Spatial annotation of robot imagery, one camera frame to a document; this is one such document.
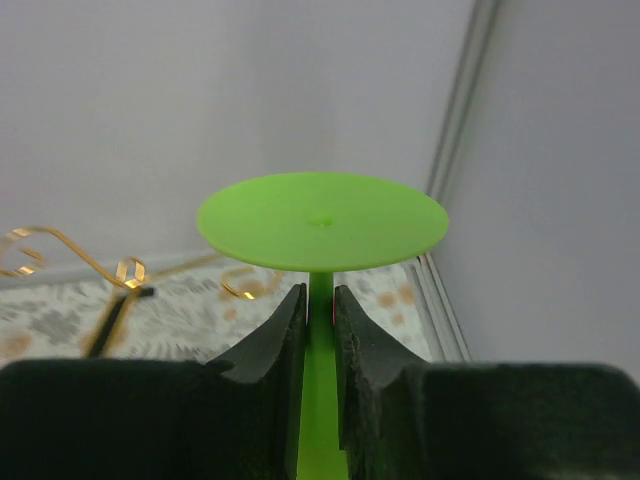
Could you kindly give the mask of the green plastic wine glass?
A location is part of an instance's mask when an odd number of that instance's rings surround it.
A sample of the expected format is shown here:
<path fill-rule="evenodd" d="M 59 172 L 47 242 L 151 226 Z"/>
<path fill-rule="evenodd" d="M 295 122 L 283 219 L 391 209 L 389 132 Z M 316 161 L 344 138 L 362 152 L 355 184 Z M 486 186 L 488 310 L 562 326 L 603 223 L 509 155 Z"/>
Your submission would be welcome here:
<path fill-rule="evenodd" d="M 445 209 L 423 192 L 371 176 L 285 173 L 210 196 L 196 220 L 219 253 L 278 271 L 306 272 L 309 301 L 297 476 L 345 479 L 339 447 L 333 332 L 334 275 L 393 265 L 436 246 Z"/>

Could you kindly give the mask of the gold wine glass rack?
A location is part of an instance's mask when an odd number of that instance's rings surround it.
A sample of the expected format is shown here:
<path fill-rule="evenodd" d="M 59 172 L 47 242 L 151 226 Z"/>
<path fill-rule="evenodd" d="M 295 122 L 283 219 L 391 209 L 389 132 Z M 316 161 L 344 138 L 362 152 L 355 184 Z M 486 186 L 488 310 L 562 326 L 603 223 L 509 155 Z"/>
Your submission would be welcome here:
<path fill-rule="evenodd" d="M 183 271 L 211 264 L 223 258 L 223 255 L 219 253 L 208 254 L 151 274 L 148 273 L 145 264 L 140 259 L 134 256 L 128 256 L 120 260 L 117 263 L 115 272 L 111 273 L 61 231 L 55 228 L 42 226 L 17 228 L 2 236 L 1 258 L 18 241 L 36 234 L 44 234 L 54 237 L 114 287 L 111 295 L 111 301 L 108 303 L 103 318 L 99 322 L 99 327 L 94 329 L 93 336 L 91 337 L 91 340 L 89 340 L 88 348 L 84 354 L 85 358 L 99 358 L 109 350 L 113 343 L 112 338 L 114 332 L 118 333 L 120 324 L 125 319 L 129 310 L 131 310 L 131 307 L 139 299 L 146 298 L 151 295 L 149 292 L 153 290 L 151 287 L 152 281 L 164 279 L 165 277 L 170 277 L 172 275 L 182 273 Z M 48 262 L 43 254 L 34 249 L 21 247 L 19 248 L 19 251 L 30 257 L 33 262 L 14 269 L 7 269 L 1 266 L 2 277 L 27 277 L 42 270 Z M 253 270 L 253 267 L 242 267 L 240 269 L 225 272 L 221 277 L 222 287 L 235 297 L 248 300 L 255 300 L 259 298 L 265 293 L 264 288 L 254 291 L 239 290 L 234 288 L 229 281 L 234 276 L 249 273 Z"/>

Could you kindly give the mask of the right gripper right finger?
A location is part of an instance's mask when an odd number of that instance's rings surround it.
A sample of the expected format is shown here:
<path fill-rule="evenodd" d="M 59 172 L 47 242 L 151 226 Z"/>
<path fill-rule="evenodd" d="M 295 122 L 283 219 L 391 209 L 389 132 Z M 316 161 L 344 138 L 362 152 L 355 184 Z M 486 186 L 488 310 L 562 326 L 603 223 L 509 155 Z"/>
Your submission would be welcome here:
<path fill-rule="evenodd" d="M 635 479 L 639 388 L 582 363 L 435 363 L 334 297 L 339 440 L 353 479 Z"/>

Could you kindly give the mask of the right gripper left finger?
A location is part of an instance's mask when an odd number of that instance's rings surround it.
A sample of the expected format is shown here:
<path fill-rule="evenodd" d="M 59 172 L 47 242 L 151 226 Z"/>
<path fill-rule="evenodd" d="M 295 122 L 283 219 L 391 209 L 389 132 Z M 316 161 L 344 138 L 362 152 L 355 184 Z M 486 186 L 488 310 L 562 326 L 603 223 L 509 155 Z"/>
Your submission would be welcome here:
<path fill-rule="evenodd" d="M 1 371 L 5 479 L 292 479 L 307 290 L 211 361 L 24 360 Z"/>

